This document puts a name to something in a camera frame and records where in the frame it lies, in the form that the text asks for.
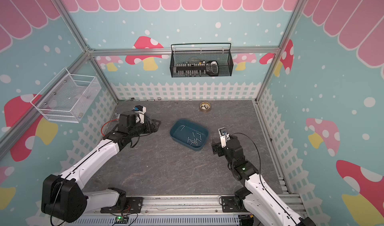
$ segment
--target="white wire mesh basket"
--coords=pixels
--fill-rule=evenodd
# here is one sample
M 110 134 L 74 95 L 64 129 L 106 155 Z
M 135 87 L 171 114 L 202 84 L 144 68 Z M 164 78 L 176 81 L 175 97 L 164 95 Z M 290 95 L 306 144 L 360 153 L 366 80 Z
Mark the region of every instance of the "white wire mesh basket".
M 57 83 L 39 99 L 54 80 Z M 31 104 L 47 120 L 79 123 L 100 90 L 95 76 L 73 75 L 64 68 L 31 100 Z

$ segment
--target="white picket fence mural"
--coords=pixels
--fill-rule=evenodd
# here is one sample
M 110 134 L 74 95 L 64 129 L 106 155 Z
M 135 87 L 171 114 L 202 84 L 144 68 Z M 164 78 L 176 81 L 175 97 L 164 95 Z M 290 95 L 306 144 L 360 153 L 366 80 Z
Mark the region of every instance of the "white picket fence mural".
M 191 83 L 185 85 L 181 83 L 177 85 L 173 83 L 169 85 L 161 85 L 158 83 L 154 85 L 150 83 L 146 85 L 142 83 L 141 85 L 134 84 L 127 85 L 119 84 L 118 86 L 112 84 L 113 90 L 116 92 L 119 99 L 130 99 L 135 98 L 139 100 L 148 100 L 148 99 L 165 99 L 165 100 L 185 100 L 185 99 L 255 99 L 261 88 L 261 82 L 254 85 L 250 83 L 246 85 L 243 83 L 239 85 L 235 83 L 231 85 L 227 83 L 219 83 L 215 85 L 214 83 L 208 85 L 204 83 L 200 85 L 199 83 L 192 85 Z
M 317 198 L 313 192 L 315 185 L 309 182 L 309 172 L 301 166 L 303 160 L 297 157 L 298 149 L 293 147 L 293 139 L 288 136 L 289 130 L 284 128 L 285 121 L 281 121 L 281 113 L 278 113 L 278 107 L 275 107 L 270 89 L 264 90 L 259 105 L 283 171 L 289 176 L 286 182 L 294 193 L 300 194 L 310 218 L 319 225 L 329 226 L 331 217 L 321 210 L 323 200 Z
M 66 161 L 61 161 L 61 171 L 69 169 L 76 164 L 85 155 L 91 152 L 99 143 L 101 139 L 100 128 L 102 125 L 109 121 L 111 115 L 115 110 L 116 103 L 108 91 L 103 91 L 99 96 L 100 102 L 96 103 L 96 107 L 92 108 L 92 115 L 88 115 L 88 122 L 83 123 L 83 131 L 78 132 L 79 139 L 73 140 L 73 149 L 67 150 L 68 158 Z M 41 212 L 41 201 L 36 202 L 38 210 L 34 216 L 26 219 L 29 226 L 48 226 L 50 223 L 50 216 Z M 62 220 L 58 220 L 54 224 L 59 224 Z

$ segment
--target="gray stone floor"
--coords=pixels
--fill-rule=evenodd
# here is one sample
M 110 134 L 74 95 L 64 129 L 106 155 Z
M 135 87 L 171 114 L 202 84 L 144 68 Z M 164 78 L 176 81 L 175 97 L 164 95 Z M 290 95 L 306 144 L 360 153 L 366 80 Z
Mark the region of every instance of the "gray stone floor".
M 210 101 L 212 110 L 199 111 L 200 101 L 120 102 L 117 113 L 130 111 L 135 105 L 147 107 L 146 115 L 160 120 L 159 131 L 141 137 L 134 148 L 126 147 L 104 164 L 89 180 L 84 192 L 117 187 L 127 195 L 233 194 L 240 189 L 227 168 L 224 156 L 214 155 L 212 138 L 219 141 L 218 128 L 240 132 L 256 143 L 262 161 L 262 175 L 270 187 L 282 193 L 270 153 L 265 143 L 251 101 Z M 209 131 L 203 149 L 195 152 L 172 140 L 170 129 L 180 118 L 198 123 Z M 252 142 L 237 135 L 246 159 L 259 168 Z

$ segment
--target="blue plastic tray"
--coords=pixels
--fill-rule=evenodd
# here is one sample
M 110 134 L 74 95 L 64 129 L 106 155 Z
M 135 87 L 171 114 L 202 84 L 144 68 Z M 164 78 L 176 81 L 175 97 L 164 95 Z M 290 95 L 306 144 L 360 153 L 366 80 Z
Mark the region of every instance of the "blue plastic tray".
M 205 145 L 208 138 L 208 130 L 186 119 L 178 120 L 170 130 L 172 139 L 194 151 L 199 151 Z

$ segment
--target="mushroom mural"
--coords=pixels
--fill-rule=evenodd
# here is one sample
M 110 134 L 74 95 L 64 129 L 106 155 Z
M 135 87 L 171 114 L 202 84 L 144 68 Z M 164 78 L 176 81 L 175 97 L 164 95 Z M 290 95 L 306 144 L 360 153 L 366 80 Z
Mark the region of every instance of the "mushroom mural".
M 332 121 L 318 118 L 307 118 L 305 130 L 312 130 L 314 133 L 308 136 L 314 148 L 319 148 L 321 143 L 325 143 L 330 156 L 335 156 L 340 146 L 340 133 L 336 124 Z
M 140 36 L 133 48 L 136 49 L 156 49 L 156 48 L 164 48 L 159 42 L 156 40 L 147 37 Z M 125 61 L 130 65 L 135 65 L 141 61 L 144 63 L 144 70 L 157 70 L 158 66 L 155 62 L 154 57 L 168 59 L 168 55 L 127 55 Z
M 96 60 L 103 70 L 105 70 L 105 66 L 107 66 L 108 71 L 117 71 L 118 69 L 114 63 L 123 63 L 119 56 L 97 56 Z
M 0 185 L 13 173 L 13 171 L 15 171 L 14 167 L 0 167 Z M 8 206 L 15 194 L 15 187 L 0 188 L 0 210 L 3 210 Z
M 353 219 L 359 225 L 384 224 L 383 176 L 356 164 L 338 160 L 336 169 L 358 195 L 341 195 Z
M 273 56 L 274 54 L 272 53 L 264 55 L 259 61 L 260 64 L 265 65 L 267 63 L 272 62 Z M 277 63 L 276 69 L 273 72 L 276 77 L 280 76 L 280 70 L 282 66 L 284 66 L 285 73 L 289 75 L 292 69 L 293 58 L 293 42 L 292 40 L 289 40 L 287 46 L 285 47 L 283 55 L 281 56 L 280 61 Z
M 236 65 L 235 70 L 245 70 L 245 63 L 256 63 L 257 58 L 254 53 L 249 53 L 249 54 L 237 54 L 232 57 L 233 59 L 233 64 Z
M 30 101 L 36 94 L 25 94 L 11 99 L 4 105 L 5 123 L 7 127 L 2 130 L 9 130 L 26 111 L 31 107 Z M 35 136 L 41 138 L 45 145 L 52 142 L 58 131 L 58 125 L 51 123 L 43 116 L 39 116 L 35 122 L 26 130 L 23 136 L 13 145 L 10 150 L 12 159 L 16 162 L 26 159 L 32 151 Z

